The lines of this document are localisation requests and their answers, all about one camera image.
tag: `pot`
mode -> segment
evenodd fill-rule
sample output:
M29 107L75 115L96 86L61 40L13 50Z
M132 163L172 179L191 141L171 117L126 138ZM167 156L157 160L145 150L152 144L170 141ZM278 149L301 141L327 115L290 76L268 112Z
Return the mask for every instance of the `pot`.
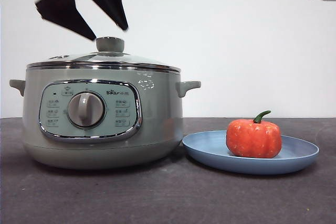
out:
M27 66L10 86L24 97L23 144L56 167L103 169L164 157L183 138L182 97L199 81L181 70L123 53L124 41L97 39L98 52Z

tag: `tabletop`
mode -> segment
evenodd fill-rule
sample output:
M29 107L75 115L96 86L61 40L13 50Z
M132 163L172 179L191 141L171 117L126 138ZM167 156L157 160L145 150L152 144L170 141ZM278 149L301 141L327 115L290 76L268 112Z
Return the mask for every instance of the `tabletop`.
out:
M185 118L184 134L225 130L232 118ZM69 170L33 161L22 119L1 119L1 223L336 223L336 119L267 119L315 143L317 160L284 175L207 167L182 144L144 165Z

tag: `pumpkin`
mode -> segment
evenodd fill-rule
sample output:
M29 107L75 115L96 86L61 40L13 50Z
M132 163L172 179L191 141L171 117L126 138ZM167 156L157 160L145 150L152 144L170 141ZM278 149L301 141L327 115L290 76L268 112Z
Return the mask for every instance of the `pumpkin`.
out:
M252 119L230 122L226 132L226 146L236 156L272 158L281 150L280 128L274 123L262 121L269 114L265 111Z

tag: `pumpkin stem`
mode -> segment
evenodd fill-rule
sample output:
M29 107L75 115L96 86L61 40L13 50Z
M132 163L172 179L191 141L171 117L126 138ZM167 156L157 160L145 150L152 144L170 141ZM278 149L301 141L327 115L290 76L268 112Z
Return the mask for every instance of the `pumpkin stem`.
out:
M270 110L267 110L267 111L264 111L264 112L261 112L259 115L256 116L256 118L253 119L253 122L254 123L261 123L261 119L263 118L264 115L267 115L271 113Z

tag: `white wall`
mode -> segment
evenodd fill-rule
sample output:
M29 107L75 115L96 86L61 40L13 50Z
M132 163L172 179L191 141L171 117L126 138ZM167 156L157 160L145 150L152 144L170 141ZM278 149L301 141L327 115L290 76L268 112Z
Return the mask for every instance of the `white wall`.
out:
M28 63L94 51L94 43L52 23L36 0L1 0L1 117L22 115L8 86ZM91 0L77 7L98 37L125 51L182 68L202 88L183 98L185 117L336 115L336 2L321 0L123 0L124 33Z

